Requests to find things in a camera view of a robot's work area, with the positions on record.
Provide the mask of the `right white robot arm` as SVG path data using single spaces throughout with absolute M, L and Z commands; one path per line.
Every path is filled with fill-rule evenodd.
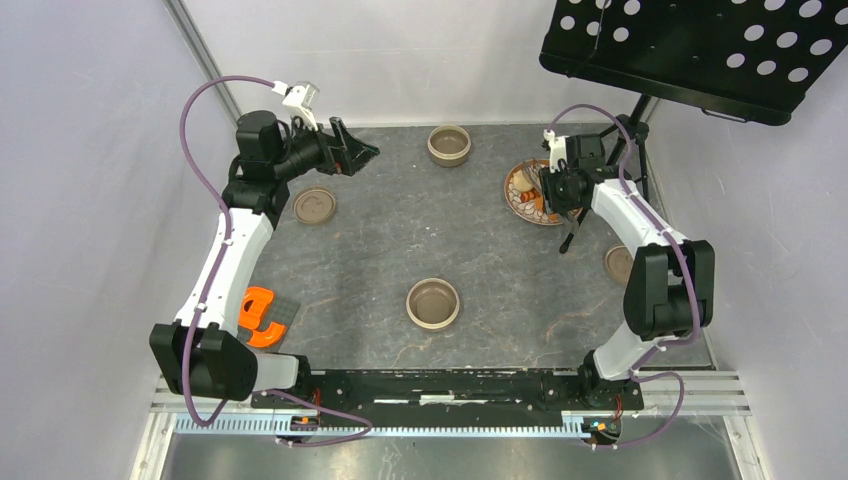
M 618 393 L 616 381 L 631 378 L 650 353 L 687 344 L 713 317 L 715 251 L 690 240 L 649 205 L 623 170 L 608 166 L 597 135 L 543 134 L 549 153 L 539 172 L 548 210 L 575 209 L 603 219 L 625 246 L 633 265 L 623 297 L 624 321 L 586 362 L 577 382 L 580 400 L 602 408 Z

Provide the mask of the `round bread bun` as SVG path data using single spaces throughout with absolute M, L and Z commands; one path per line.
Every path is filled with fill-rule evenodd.
M 534 189 L 533 182 L 522 169 L 516 170 L 512 173 L 512 185 L 513 188 L 520 193 L 530 192 Z

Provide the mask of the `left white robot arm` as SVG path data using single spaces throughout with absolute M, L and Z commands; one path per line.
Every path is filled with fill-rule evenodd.
M 221 213 L 207 260 L 184 306 L 153 327 L 149 345 L 169 390 L 228 401 L 247 399 L 260 358 L 238 338 L 238 317 L 260 253 L 290 197 L 289 182 L 315 170 L 353 176 L 379 155 L 338 117 L 331 130 L 286 125 L 270 111 L 239 118 L 238 153 L 230 164 Z

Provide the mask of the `orange fried food piece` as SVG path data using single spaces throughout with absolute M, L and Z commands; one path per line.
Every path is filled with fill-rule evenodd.
M 537 197 L 533 200 L 532 216 L 535 221 L 546 225 L 559 225 L 562 223 L 561 218 L 556 213 L 547 211 L 546 203 L 543 197 Z

